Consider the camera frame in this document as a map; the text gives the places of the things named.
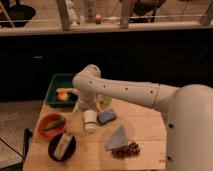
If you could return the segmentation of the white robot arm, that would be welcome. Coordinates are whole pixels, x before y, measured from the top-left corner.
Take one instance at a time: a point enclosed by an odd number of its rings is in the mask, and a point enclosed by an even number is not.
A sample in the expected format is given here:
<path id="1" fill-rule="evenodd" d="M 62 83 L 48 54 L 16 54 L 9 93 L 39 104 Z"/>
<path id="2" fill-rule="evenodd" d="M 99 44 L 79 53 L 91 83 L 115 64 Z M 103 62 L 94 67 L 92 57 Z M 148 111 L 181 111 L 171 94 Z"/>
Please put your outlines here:
<path id="1" fill-rule="evenodd" d="M 99 95 L 154 109 L 166 115 L 166 171 L 213 171 L 213 88 L 174 87 L 104 79 L 87 65 L 73 78 L 78 103 L 93 106 Z"/>

